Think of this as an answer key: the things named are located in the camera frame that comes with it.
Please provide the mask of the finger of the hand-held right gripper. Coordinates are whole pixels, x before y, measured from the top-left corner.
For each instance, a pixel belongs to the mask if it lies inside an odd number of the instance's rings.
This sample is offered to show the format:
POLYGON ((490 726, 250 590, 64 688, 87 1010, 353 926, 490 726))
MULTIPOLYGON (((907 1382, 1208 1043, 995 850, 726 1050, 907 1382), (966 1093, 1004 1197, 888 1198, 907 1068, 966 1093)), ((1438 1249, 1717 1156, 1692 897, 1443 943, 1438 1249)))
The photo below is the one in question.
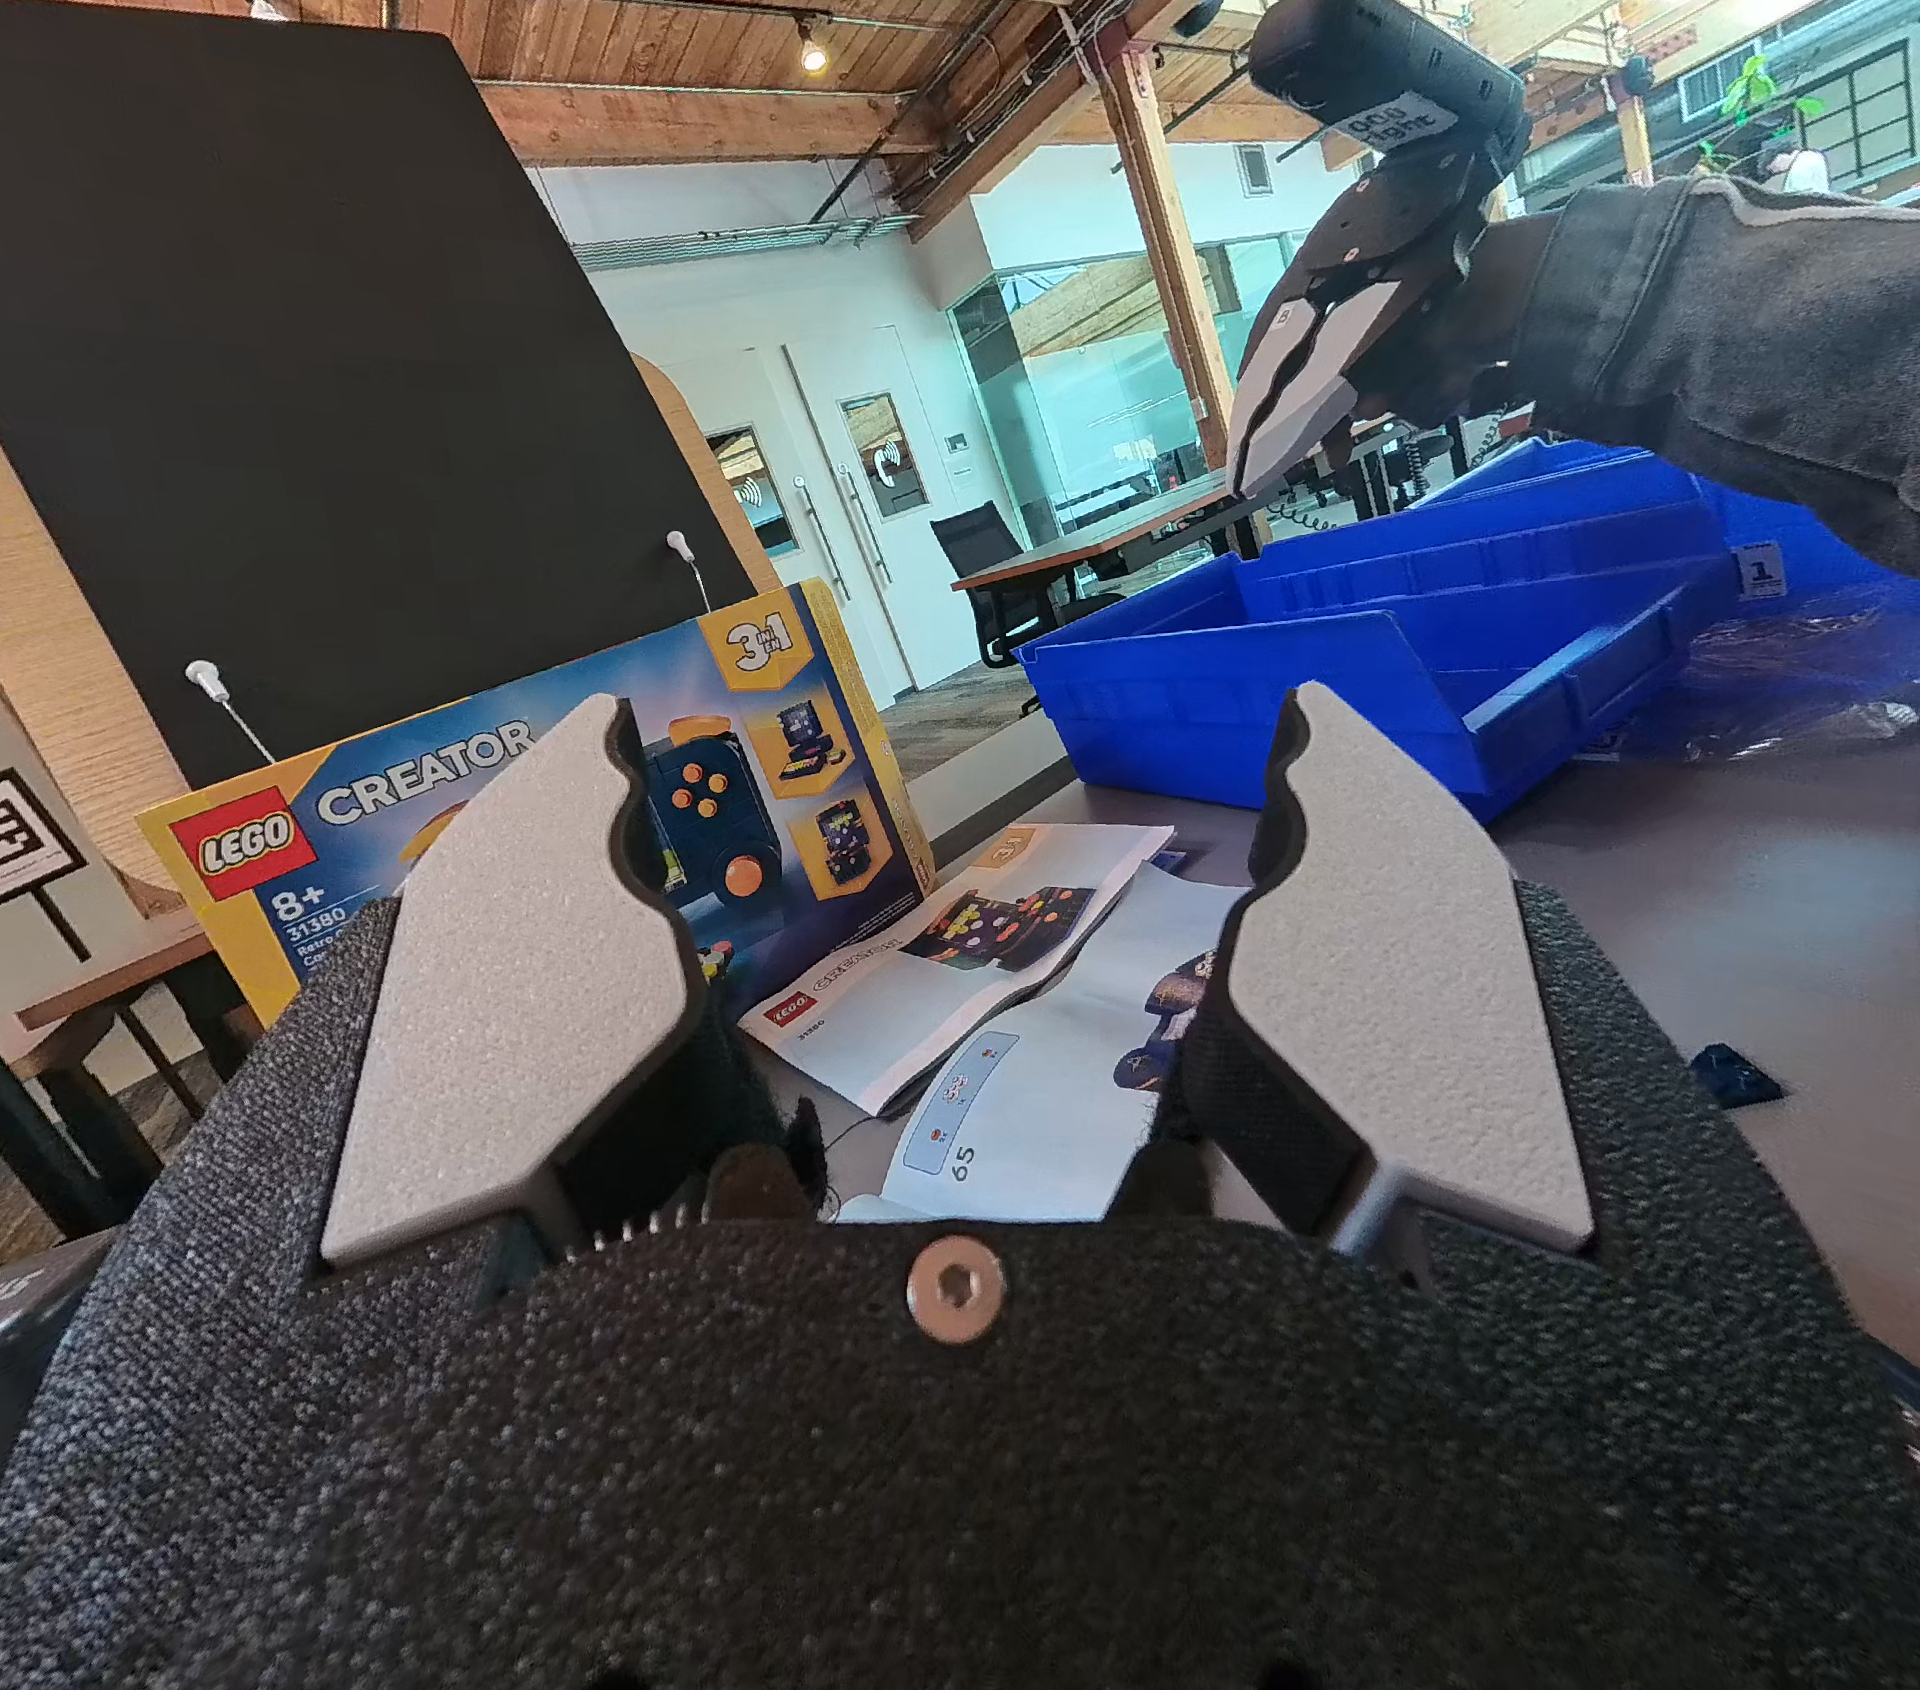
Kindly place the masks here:
MULTIPOLYGON (((1320 442, 1338 420, 1355 411, 1359 391, 1349 381, 1349 372, 1404 312, 1405 287, 1365 287, 1330 311, 1314 308, 1320 312, 1317 334, 1310 357, 1292 382, 1317 411, 1315 427, 1320 432, 1315 442, 1320 442)), ((1272 492, 1280 480, 1257 494, 1272 492)))
POLYGON ((1310 454, 1320 412, 1294 389, 1311 357, 1320 311, 1274 293, 1255 316, 1226 418, 1224 472, 1233 499, 1251 499, 1310 454))

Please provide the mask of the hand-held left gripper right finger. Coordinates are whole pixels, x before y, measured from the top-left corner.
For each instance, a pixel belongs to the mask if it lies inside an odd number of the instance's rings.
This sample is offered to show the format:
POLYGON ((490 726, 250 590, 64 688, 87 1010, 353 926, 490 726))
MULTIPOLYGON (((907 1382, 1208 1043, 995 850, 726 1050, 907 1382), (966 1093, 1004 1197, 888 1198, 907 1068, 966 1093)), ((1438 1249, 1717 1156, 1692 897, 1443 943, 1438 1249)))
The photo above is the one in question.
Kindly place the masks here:
POLYGON ((1591 1244, 1517 880, 1475 817, 1322 682, 1285 695, 1178 1103, 1272 1223, 1376 1252, 1412 1213, 1591 1244))

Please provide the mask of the person's right hand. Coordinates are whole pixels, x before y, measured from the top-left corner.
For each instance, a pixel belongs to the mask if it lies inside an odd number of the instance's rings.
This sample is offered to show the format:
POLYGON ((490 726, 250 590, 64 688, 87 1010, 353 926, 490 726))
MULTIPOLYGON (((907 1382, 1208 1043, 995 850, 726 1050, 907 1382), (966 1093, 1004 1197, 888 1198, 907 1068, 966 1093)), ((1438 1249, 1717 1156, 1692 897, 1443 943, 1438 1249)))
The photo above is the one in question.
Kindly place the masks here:
POLYGON ((1486 382, 1513 359, 1524 308, 1560 212, 1490 223, 1461 275, 1427 295, 1355 364, 1349 429, 1381 420, 1435 430, 1481 414, 1506 389, 1486 382))

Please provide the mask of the wooden support column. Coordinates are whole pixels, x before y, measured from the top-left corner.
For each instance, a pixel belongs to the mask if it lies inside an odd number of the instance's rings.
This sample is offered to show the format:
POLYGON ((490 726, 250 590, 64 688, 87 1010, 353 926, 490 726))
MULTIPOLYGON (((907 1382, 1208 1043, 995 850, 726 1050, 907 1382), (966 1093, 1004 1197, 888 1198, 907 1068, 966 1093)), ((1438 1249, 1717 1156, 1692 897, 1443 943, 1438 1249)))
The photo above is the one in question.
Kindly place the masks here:
POLYGON ((1233 382, 1187 231, 1150 47, 1130 38, 1121 25, 1112 25, 1097 38, 1095 58, 1101 107, 1158 288, 1169 352, 1187 391, 1198 445, 1206 466, 1221 471, 1229 452, 1233 382))

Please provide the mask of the long wooden table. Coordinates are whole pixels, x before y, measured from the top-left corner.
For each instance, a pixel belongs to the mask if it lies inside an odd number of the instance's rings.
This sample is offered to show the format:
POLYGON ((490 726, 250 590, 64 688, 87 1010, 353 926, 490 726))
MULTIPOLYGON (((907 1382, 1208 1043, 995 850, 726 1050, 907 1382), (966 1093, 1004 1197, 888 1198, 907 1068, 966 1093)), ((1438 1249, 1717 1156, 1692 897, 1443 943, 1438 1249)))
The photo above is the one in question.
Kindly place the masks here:
POLYGON ((1019 550, 1011 561, 983 575, 955 582, 962 595, 967 585, 1004 582, 1025 577, 1068 575, 1069 590, 1078 595, 1075 577, 1081 570, 1127 577, 1163 562, 1198 542, 1224 554, 1229 547, 1239 556, 1257 554, 1253 515, 1259 503, 1235 499, 1221 471, 1206 472, 1169 492, 1114 510, 1090 527, 1073 529, 1019 550))

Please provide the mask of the small dark blue brick piece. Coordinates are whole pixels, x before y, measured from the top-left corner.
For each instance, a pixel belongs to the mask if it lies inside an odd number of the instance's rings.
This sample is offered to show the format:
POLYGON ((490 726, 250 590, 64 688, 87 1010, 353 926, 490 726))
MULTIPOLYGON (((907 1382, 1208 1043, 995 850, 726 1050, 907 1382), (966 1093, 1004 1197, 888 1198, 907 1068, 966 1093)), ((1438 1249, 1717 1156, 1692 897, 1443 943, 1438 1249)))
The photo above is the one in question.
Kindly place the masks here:
POLYGON ((1723 1111, 1786 1103, 1788 1089, 1727 1043, 1710 1043, 1688 1064, 1692 1078, 1723 1111))

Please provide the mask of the black office chair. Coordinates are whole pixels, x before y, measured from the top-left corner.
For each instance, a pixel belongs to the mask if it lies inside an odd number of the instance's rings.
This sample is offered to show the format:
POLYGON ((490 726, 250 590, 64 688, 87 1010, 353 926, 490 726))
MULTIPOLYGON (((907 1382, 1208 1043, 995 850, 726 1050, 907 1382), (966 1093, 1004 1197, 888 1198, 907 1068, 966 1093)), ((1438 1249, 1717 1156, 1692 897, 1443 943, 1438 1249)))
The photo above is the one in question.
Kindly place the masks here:
MULTIPOLYGON (((945 554, 955 582, 986 575, 1019 556, 995 503, 934 519, 928 530, 945 554)), ((967 585, 962 595, 972 610, 979 663, 990 671, 1015 671, 1021 646, 1124 600, 1120 592, 1106 590, 1078 596, 1068 572, 967 585)))

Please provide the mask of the wooden side table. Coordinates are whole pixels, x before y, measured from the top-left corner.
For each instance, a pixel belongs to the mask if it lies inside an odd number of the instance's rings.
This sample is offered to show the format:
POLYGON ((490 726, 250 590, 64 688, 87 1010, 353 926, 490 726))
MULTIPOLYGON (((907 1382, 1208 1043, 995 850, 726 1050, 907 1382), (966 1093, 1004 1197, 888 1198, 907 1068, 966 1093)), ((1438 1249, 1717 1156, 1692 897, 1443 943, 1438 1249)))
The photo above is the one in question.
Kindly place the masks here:
POLYGON ((187 916, 156 919, 114 957, 82 959, 65 989, 3 1010, 3 1172, 65 1241, 132 1218, 164 1159, 262 1034, 252 1004, 187 916), (91 1068, 125 1036, 169 1098, 179 1130, 160 1141, 91 1068))

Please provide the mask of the yellow and blue toy box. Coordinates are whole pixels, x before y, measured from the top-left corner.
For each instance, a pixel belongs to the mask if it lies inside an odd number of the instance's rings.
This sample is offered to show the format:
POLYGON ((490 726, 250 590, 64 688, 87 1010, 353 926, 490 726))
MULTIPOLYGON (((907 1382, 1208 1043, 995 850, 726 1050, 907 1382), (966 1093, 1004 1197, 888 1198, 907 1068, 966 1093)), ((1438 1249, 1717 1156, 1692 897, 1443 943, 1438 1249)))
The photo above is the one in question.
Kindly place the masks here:
POLYGON ((681 915, 743 1024, 889 929, 935 867, 840 609, 815 578, 141 811, 135 824, 257 1024, 460 808, 593 695, 631 758, 681 915))

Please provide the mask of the large open instruction booklet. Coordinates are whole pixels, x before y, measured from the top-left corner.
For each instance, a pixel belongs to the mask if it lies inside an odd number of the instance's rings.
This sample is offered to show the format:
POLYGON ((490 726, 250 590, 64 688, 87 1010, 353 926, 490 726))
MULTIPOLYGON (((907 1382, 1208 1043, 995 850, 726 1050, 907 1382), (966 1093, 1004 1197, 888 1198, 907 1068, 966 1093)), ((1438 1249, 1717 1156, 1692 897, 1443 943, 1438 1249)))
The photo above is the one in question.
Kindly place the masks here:
POLYGON ((934 1072, 880 1193, 835 1223, 1095 1223, 1195 1022, 1232 886, 1143 865, 1066 970, 934 1072))

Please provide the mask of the instruction booklet with arcade picture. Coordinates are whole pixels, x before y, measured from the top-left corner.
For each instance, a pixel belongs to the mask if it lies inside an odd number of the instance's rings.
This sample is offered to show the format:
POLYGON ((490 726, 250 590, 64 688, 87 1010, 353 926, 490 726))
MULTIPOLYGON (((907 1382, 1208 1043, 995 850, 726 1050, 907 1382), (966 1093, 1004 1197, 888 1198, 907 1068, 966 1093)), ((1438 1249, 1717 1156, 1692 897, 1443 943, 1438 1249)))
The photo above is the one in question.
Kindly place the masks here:
POLYGON ((760 998, 736 1027, 880 1117, 973 1030, 1069 966, 1173 838, 1169 824, 1011 824, 950 885, 760 998))

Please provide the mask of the clear plastic bag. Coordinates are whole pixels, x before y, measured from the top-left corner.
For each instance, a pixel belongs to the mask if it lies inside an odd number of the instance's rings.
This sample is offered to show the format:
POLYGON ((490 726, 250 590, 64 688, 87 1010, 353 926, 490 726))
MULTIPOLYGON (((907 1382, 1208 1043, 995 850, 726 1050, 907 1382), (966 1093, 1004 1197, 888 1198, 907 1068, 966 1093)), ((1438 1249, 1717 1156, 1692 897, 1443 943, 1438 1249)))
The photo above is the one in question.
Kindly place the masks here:
POLYGON ((1917 738, 1917 623, 1879 607, 1731 623, 1622 723, 1622 765, 1853 757, 1917 738))

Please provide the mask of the black and white marker sign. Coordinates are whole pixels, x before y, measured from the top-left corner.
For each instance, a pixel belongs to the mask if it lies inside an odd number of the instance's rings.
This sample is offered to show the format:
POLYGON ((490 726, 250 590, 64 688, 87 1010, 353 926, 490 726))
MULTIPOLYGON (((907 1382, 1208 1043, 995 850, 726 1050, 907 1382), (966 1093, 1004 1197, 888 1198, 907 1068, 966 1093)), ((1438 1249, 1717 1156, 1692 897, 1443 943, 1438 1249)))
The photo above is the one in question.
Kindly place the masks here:
POLYGON ((53 929, 75 962, 91 949, 59 908, 52 886, 80 874, 83 848, 35 796, 18 768, 2 770, 2 906, 28 901, 53 929))

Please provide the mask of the blue plastic bin with label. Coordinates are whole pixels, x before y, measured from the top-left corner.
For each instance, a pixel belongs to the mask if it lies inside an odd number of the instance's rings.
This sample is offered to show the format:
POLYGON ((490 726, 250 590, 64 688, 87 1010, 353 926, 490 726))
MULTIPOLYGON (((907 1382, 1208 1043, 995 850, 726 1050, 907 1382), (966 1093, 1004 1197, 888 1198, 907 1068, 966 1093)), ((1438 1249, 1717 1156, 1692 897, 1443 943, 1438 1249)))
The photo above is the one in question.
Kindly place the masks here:
POLYGON ((1224 570, 1239 623, 1381 615, 1412 639, 1484 639, 1422 650, 1461 671, 1530 665, 1660 610, 1684 642, 1716 623, 1782 615, 1788 600, 1884 585, 1914 595, 1794 503, 1644 450, 1538 438, 1407 512, 1278 540, 1224 570))

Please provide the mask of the large black board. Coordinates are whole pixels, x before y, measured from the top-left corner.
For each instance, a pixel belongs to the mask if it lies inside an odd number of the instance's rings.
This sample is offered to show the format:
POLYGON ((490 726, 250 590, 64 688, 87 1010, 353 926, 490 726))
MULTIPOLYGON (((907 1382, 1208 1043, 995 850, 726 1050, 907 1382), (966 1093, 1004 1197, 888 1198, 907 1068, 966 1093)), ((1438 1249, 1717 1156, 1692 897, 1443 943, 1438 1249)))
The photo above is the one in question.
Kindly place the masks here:
POLYGON ((436 32, 3 0, 3 393, 631 359, 436 32))

